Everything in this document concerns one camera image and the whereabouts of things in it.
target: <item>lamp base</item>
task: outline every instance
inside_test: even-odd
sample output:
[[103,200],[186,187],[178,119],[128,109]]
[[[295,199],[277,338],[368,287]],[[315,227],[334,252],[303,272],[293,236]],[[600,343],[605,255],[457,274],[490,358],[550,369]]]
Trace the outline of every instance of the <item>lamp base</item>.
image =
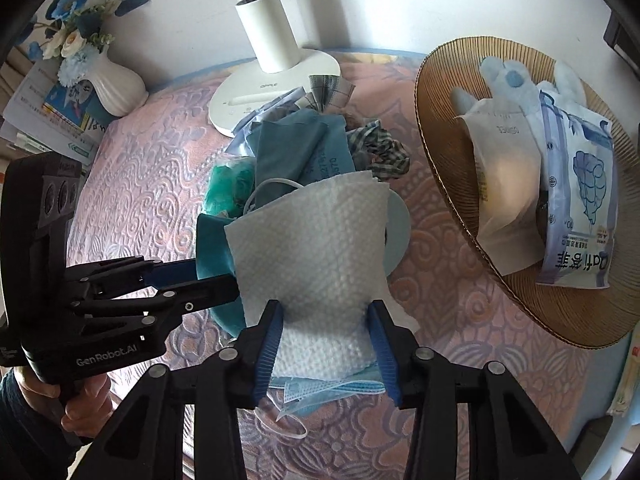
[[267,74],[258,61],[246,63],[219,86],[209,102],[209,121],[227,137],[247,114],[299,86],[311,91],[310,75],[340,75],[338,62],[319,50],[302,49],[300,62],[284,72]]

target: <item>cream flower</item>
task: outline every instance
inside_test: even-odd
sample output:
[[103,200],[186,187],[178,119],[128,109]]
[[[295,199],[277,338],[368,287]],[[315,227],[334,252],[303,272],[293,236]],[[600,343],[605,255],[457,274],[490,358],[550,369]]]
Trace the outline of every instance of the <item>cream flower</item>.
[[59,31],[57,31],[53,38],[49,40],[44,47],[43,59],[51,59],[52,57],[57,57],[60,55],[60,49],[62,44],[65,43],[66,40],[66,28],[65,25],[62,25]]
[[66,37],[65,43],[62,45],[62,57],[71,57],[78,52],[86,44],[86,39],[80,36],[80,32],[74,30]]

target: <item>embossed floral pattern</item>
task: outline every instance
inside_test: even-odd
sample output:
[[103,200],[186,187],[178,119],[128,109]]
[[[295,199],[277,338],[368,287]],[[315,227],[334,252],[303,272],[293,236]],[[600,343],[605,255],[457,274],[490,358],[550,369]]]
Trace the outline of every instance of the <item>embossed floral pattern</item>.
[[[560,436],[569,430],[584,387],[587,351],[545,332],[489,279],[452,220],[431,176],[414,113],[419,59],[338,54],[356,90],[350,106],[379,117],[410,150],[411,171],[392,187],[412,216],[408,253],[390,277],[394,297],[420,322],[418,341],[453,362],[503,361]],[[153,95],[113,123],[82,191],[69,241],[69,264],[132,254],[164,261],[194,256],[195,221],[212,154],[228,143],[207,123],[209,100],[227,72],[200,76]],[[224,334],[206,314],[184,317],[158,361],[171,368],[202,362]],[[112,373],[124,396],[149,363]],[[240,412],[251,479],[401,479],[413,423],[383,396],[332,402],[304,420],[294,440],[255,414]],[[468,476],[466,409],[458,416],[458,477]],[[193,411],[185,423],[185,478],[193,475]]]

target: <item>flower arrangement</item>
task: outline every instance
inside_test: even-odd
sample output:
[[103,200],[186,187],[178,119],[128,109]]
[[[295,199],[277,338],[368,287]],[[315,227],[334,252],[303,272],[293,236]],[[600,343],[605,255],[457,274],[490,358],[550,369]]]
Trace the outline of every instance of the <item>flower arrangement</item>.
[[53,0],[45,15],[49,23],[39,22],[34,16],[16,43],[24,43],[34,30],[43,28],[46,40],[42,44],[32,41],[28,57],[32,61],[63,58],[58,80],[65,87],[81,81],[98,54],[113,42],[111,34],[102,33],[104,20],[111,15],[124,16],[149,0],[106,0],[85,7],[87,1]]

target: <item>white desk lamp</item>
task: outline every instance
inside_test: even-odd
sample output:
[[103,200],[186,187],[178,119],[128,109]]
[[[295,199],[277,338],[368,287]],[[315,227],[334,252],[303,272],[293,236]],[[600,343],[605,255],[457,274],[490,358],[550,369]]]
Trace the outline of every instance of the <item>white desk lamp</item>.
[[333,57],[298,47],[280,0],[240,0],[236,10],[257,59],[233,72],[209,103],[209,120],[229,137],[263,104],[299,86],[309,92],[310,75],[340,75]]

